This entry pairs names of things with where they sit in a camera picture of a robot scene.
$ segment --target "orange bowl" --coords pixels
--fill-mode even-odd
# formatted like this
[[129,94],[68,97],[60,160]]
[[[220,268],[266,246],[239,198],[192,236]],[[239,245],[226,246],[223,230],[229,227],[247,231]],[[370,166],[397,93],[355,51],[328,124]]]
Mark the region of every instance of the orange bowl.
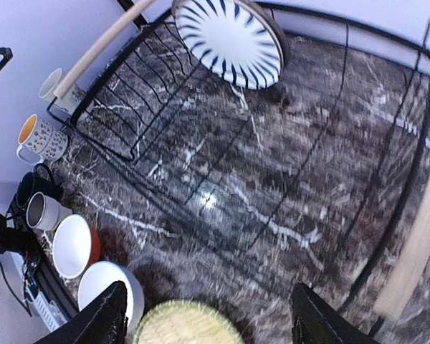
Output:
[[62,277],[79,277],[99,261],[100,252],[99,235],[82,216],[71,215],[61,222],[52,243],[52,259]]

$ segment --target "white wall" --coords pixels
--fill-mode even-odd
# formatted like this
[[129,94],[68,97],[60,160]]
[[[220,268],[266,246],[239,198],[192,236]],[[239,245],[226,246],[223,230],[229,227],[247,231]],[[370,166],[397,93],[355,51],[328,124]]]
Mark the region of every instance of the white wall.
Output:
[[[95,40],[124,13],[116,0],[0,0],[0,47],[14,57],[0,73],[0,209],[3,211],[22,175],[30,169],[16,158],[17,137],[25,120],[46,119],[47,104],[38,91],[57,67],[69,70]],[[89,85],[135,31],[118,37],[80,81]]]
[[[270,2],[301,6],[348,17],[417,43],[421,43],[430,17],[430,0],[273,0]],[[172,0],[158,0],[146,11],[145,18],[153,21],[171,4]],[[323,24],[320,20],[313,21],[301,16],[277,16],[276,20],[282,27],[296,32],[341,44],[345,42],[345,28],[341,26]],[[379,41],[361,32],[352,31],[349,43],[352,47],[379,54],[405,65],[412,66],[416,61],[416,55],[411,51],[395,46],[390,41]],[[427,64],[422,64],[421,69],[424,72],[430,70]]]

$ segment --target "mug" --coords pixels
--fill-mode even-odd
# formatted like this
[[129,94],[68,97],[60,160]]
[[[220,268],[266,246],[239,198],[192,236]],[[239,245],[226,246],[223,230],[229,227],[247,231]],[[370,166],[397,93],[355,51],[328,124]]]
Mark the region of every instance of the mug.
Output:
[[[44,168],[46,170],[49,176],[49,181],[39,175],[39,168]],[[42,192],[56,200],[60,200],[62,198],[62,193],[64,192],[62,187],[56,185],[54,182],[54,176],[52,175],[49,167],[43,163],[36,165],[33,172],[26,173],[21,183],[19,183],[16,192],[17,205],[20,208],[24,208],[37,192]]]
[[72,214],[72,210],[62,206],[54,198],[37,192],[27,207],[27,224],[32,229],[55,231],[62,220]]
[[[20,161],[34,165],[48,161],[59,160],[67,150],[69,138],[63,132],[33,114],[25,122],[18,139],[19,147],[16,154]],[[27,149],[37,154],[40,159],[35,162],[22,155],[22,150]]]
[[[54,95],[54,90],[64,79],[65,74],[66,73],[62,68],[57,68],[55,71],[53,71],[49,75],[49,77],[43,82],[43,85],[38,93],[39,98],[51,103],[56,98],[56,96]],[[56,99],[54,105],[56,105],[56,107],[58,107],[60,110],[64,111],[68,115],[72,115],[85,96],[86,92],[79,88],[78,85],[74,84],[72,88],[69,89],[65,97],[63,97],[62,99]],[[90,113],[92,107],[93,105],[90,104],[86,111]],[[84,112],[80,120],[83,120],[86,115],[87,113]]]

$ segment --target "wire rack frame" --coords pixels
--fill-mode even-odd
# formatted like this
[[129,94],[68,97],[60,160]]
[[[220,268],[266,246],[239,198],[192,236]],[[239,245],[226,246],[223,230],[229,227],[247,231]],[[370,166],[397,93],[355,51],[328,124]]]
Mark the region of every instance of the wire rack frame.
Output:
[[[348,230],[344,233],[344,235],[342,235],[339,238],[334,252],[332,252],[326,266],[324,266],[323,268],[323,273],[320,274],[320,277],[322,277],[324,273],[332,266],[336,257],[338,256],[344,244],[346,243],[351,231],[353,230],[353,227],[355,226],[356,220],[365,205],[366,199],[368,198],[368,195],[371,191],[371,186],[373,185],[373,183],[376,182],[376,180],[379,177],[378,174],[381,170],[381,166],[384,163],[384,160],[386,157],[386,151],[388,150],[388,146],[391,142],[396,119],[399,116],[400,112],[404,109],[406,96],[411,91],[414,74],[415,72],[417,72],[417,69],[418,69],[419,58],[423,55],[430,60],[430,51],[425,49],[425,44],[421,47],[417,44],[414,44],[413,42],[407,41],[393,34],[390,34],[388,32],[370,27],[366,24],[361,24],[353,20],[345,19],[339,16],[333,16],[333,15],[324,14],[318,11],[310,11],[307,9],[301,9],[301,8],[292,7],[292,6],[282,6],[282,5],[275,5],[275,4],[261,4],[261,5],[265,8],[271,9],[272,13],[274,13],[275,11],[281,11],[285,13],[289,12],[293,14],[303,14],[306,16],[313,16],[319,19],[325,19],[325,20],[329,20],[332,22],[337,22],[345,25],[346,35],[345,35],[345,52],[343,57],[342,78],[341,78],[341,83],[340,83],[340,87],[337,95],[335,97],[334,96],[332,97],[334,100],[334,103],[333,103],[333,106],[331,107],[331,113],[337,111],[338,103],[340,102],[340,97],[344,89],[347,56],[348,56],[348,49],[349,49],[349,44],[348,44],[349,31],[351,27],[355,27],[356,29],[362,29],[366,32],[377,34],[380,37],[402,44],[405,47],[408,47],[410,49],[417,51],[417,54],[418,54],[416,68],[414,72],[411,74],[410,78],[408,79],[406,91],[402,97],[401,104],[399,105],[398,110],[396,111],[392,126],[386,133],[381,158],[378,160],[378,165],[376,166],[375,171],[371,174],[371,177],[367,183],[363,201],[359,205],[358,211],[355,213],[355,216],[352,220],[352,223],[348,227]],[[264,223],[261,225],[261,228],[259,228],[254,240],[248,243],[246,247],[243,247],[243,249],[240,249],[238,245],[233,244],[230,240],[226,238],[223,238],[223,237],[214,238],[213,236],[209,235],[210,233],[216,232],[216,230],[211,229],[210,224],[204,221],[204,219],[202,219],[201,216],[194,216],[195,213],[192,210],[188,209],[187,207],[188,201],[194,197],[194,194],[200,193],[201,191],[200,187],[202,183],[207,181],[209,182],[209,184],[216,186],[220,182],[220,181],[217,181],[215,178],[211,178],[211,174],[210,174],[211,171],[209,171],[206,175],[202,175],[202,176],[198,175],[199,173],[198,171],[192,171],[195,175],[198,176],[199,182],[197,183],[197,187],[190,190],[186,194],[186,197],[182,199],[179,197],[175,197],[175,195],[164,192],[163,189],[157,185],[153,185],[153,183],[151,183],[146,178],[146,176],[143,175],[143,173],[141,173],[140,171],[137,171],[137,169],[133,167],[143,157],[146,157],[149,161],[159,166],[160,159],[156,156],[153,157],[151,154],[153,152],[153,145],[156,144],[161,134],[169,129],[169,126],[171,125],[173,120],[175,120],[176,116],[182,111],[182,108],[185,106],[185,100],[188,94],[185,92],[195,90],[196,87],[198,87],[201,84],[204,84],[205,82],[207,82],[207,80],[216,82],[216,80],[211,75],[211,73],[201,68],[201,65],[199,64],[199,62],[197,62],[191,56],[191,53],[183,46],[175,31],[172,31],[172,29],[170,29],[172,24],[165,23],[165,20],[168,18],[169,15],[170,15],[170,12],[168,11],[155,23],[147,27],[144,27],[140,36],[138,36],[132,42],[130,42],[125,46],[124,50],[120,52],[118,57],[108,66],[105,72],[96,80],[93,86],[88,90],[86,97],[82,100],[79,107],[76,109],[75,113],[70,118],[70,121],[61,120],[56,115],[54,115],[51,111],[53,104],[49,106],[48,111],[52,117],[54,117],[55,119],[57,119],[58,121],[66,125],[67,127],[71,128],[73,131],[76,132],[76,134],[84,138],[87,144],[89,144],[92,147],[92,149],[97,151],[107,161],[107,163],[109,163],[126,181],[128,181],[137,191],[143,194],[147,199],[149,199],[150,202],[152,202],[155,206],[157,206],[159,209],[161,209],[166,214],[168,214],[173,220],[176,221],[177,224],[180,224],[180,226],[185,228],[198,242],[212,249],[227,264],[234,266],[241,273],[256,280],[261,286],[289,300],[292,286],[290,286],[290,284],[287,283],[287,281],[278,279],[273,272],[268,272],[268,271],[258,272],[257,267],[250,264],[248,261],[240,262],[239,259],[235,259],[235,257],[239,258],[243,254],[245,254],[245,252],[248,252],[252,248],[252,246],[257,242],[258,238],[260,238],[260,236],[263,235],[268,224],[271,222],[273,216],[276,214],[278,208],[282,205],[282,202],[287,197],[287,194],[290,192],[290,189],[283,193],[282,199],[279,201],[279,203],[275,205],[274,211],[271,213],[271,215],[266,221],[263,221]],[[160,37],[156,34],[156,30],[159,27],[167,30],[167,32],[176,39],[176,42],[179,43],[178,48],[182,49],[183,53],[177,55],[175,53],[176,49],[172,49],[175,47],[169,47],[168,43],[160,39]],[[156,51],[158,48],[153,47],[152,44],[147,41],[147,38],[149,37],[156,37],[157,39],[159,39],[162,46],[165,47],[165,49],[167,49],[170,52],[170,55],[172,55],[171,57],[174,58],[176,61],[178,61],[178,64],[177,64],[178,68],[176,70],[173,70],[173,67],[175,66],[170,66],[169,63],[160,56],[160,54]],[[146,47],[146,49],[148,49],[151,52],[151,54],[154,54],[156,58],[162,62],[162,65],[164,66],[163,69],[167,70],[167,72],[170,72],[172,83],[170,83],[169,81],[166,82],[164,80],[164,78],[162,77],[163,70],[156,70],[155,67],[149,65],[146,61],[144,61],[140,57],[140,55],[136,51],[136,49],[139,46]],[[185,56],[186,61],[188,62],[185,65],[181,63],[181,59],[183,58],[182,56]],[[120,68],[128,69],[129,72],[134,73],[134,69],[128,64],[128,58],[130,57],[133,57],[137,59],[139,63],[142,63],[144,68],[148,69],[149,73],[158,77],[163,84],[163,89],[160,92],[156,92],[153,86],[147,82],[146,78],[141,77],[140,75],[136,75],[136,77],[146,87],[148,87],[150,91],[146,95],[144,92],[137,92],[133,87],[129,87],[129,92],[134,92],[135,95],[142,100],[143,106],[148,109],[149,113],[151,114],[151,116],[149,116],[148,118],[143,118],[143,116],[135,109],[134,104],[130,104],[126,99],[121,98],[120,95],[115,94],[114,88],[118,86],[118,83],[124,84],[126,85],[126,87],[128,86],[128,84],[123,80],[123,77],[120,73]],[[157,99],[157,103],[159,104],[158,108],[156,108],[156,106],[154,105],[156,104],[156,102],[154,102],[153,104],[150,101],[148,101],[149,95]],[[140,130],[137,128],[134,128],[131,125],[130,118],[126,118],[124,114],[118,113],[114,109],[110,109],[107,104],[108,103],[107,99],[109,96],[116,97],[116,100],[119,100],[124,107],[126,107],[129,110],[132,110],[135,116],[135,120],[139,121],[143,125],[143,127]],[[118,123],[121,123],[121,126],[123,128],[127,128],[126,130],[129,130],[130,132],[135,134],[135,137],[136,137],[135,140],[133,141],[126,140],[124,139],[121,133],[116,131],[114,125],[112,126],[111,123],[103,123],[102,118],[94,117],[94,120],[98,121],[101,125],[103,125],[106,128],[106,130],[110,131],[110,134],[112,136],[116,136],[119,138],[118,142],[120,147],[128,148],[128,149],[114,149],[111,146],[107,146],[103,142],[98,141],[96,137],[93,137],[92,133],[89,133],[89,131],[83,131],[83,129],[80,129],[81,128],[80,125],[77,124],[78,120],[80,119],[81,115],[84,113],[84,111],[86,111],[86,109],[91,103],[95,104],[95,106],[99,107],[100,109],[106,110],[112,116],[115,116],[116,121]],[[165,117],[163,114],[166,111],[166,109],[169,109],[169,108],[172,109],[171,114],[170,115],[167,114],[168,117]],[[319,139],[322,136],[322,134],[325,132],[328,126],[330,117],[331,116],[328,116],[327,120],[323,123],[319,134],[314,140],[314,143],[312,144],[311,149],[309,149],[309,151],[307,152],[307,156],[302,162],[301,166],[299,167],[298,172],[296,173],[296,176],[292,181],[290,181],[292,185],[298,182],[297,177],[299,177],[299,174],[306,166],[306,163],[308,162],[310,156],[317,148]],[[232,136],[233,142],[239,136],[243,137],[245,140],[249,140],[252,138],[252,133],[254,132],[254,128],[253,128],[254,123],[250,125],[249,121],[244,121],[244,124],[245,124],[244,126],[240,127],[240,129],[233,134]],[[428,97],[426,101],[426,109],[424,111],[424,116],[421,123],[419,140],[417,143],[416,150],[414,151],[413,163],[411,165],[411,169],[408,172],[408,176],[403,186],[403,190],[401,192],[400,197],[398,198],[396,207],[393,213],[391,214],[391,218],[388,222],[388,226],[385,228],[381,242],[379,242],[378,246],[376,247],[376,250],[373,252],[372,257],[368,260],[368,263],[366,264],[365,268],[358,276],[358,279],[356,280],[355,284],[352,286],[349,297],[347,298],[343,307],[340,309],[341,312],[344,311],[347,305],[353,301],[353,298],[357,295],[357,293],[366,283],[366,280],[371,274],[372,269],[374,268],[377,261],[379,260],[379,252],[383,251],[383,248],[387,244],[388,239],[391,237],[393,230],[396,228],[396,225],[398,224],[403,208],[406,204],[406,200],[409,194],[411,193],[412,184],[414,182],[414,179],[419,169],[420,160],[424,152],[425,137],[428,133],[429,124],[430,124],[430,83],[429,83],[429,89],[428,89]],[[227,150],[229,150],[233,142],[230,142],[228,144],[228,146],[226,147]],[[164,153],[169,154],[171,156],[173,155],[172,152],[168,152],[168,150],[165,151]],[[218,164],[220,160],[226,156],[226,153],[227,153],[226,150],[220,151],[220,154],[216,159],[215,165]],[[181,160],[181,157],[178,157],[178,156],[174,156],[174,158]],[[199,196],[205,199],[205,202],[207,203],[210,201],[210,195],[212,195],[214,190],[215,188],[212,190],[205,190]],[[200,231],[198,230],[200,228],[205,228],[207,230]],[[227,254],[226,251],[234,252],[235,256],[231,254]]]

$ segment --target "white cup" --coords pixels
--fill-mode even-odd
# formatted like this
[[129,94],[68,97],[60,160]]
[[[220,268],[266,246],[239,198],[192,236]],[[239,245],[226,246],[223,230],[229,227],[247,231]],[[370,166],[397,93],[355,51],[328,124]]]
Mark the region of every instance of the white cup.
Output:
[[55,199],[37,192],[27,207],[27,224],[32,229],[54,231],[63,219],[72,214]]
[[[61,131],[33,114],[25,122],[18,139],[19,147],[16,154],[19,160],[35,165],[48,161],[59,160],[67,150],[69,138]],[[38,161],[31,161],[22,155],[22,151],[27,149],[38,155]]]
[[[54,95],[54,90],[57,88],[59,83],[65,77],[65,71],[62,68],[57,68],[53,71],[49,77],[43,82],[42,87],[38,93],[40,99],[44,99],[47,102],[52,102],[56,97]],[[86,96],[86,92],[83,91],[78,85],[74,84],[72,88],[69,89],[68,93],[62,99],[57,98],[54,102],[54,105],[58,107],[60,110],[67,113],[69,116],[73,114],[78,105],[81,103],[83,98]],[[92,104],[87,108],[87,111],[90,113],[92,110]],[[80,120],[86,118],[87,113],[84,112]]]

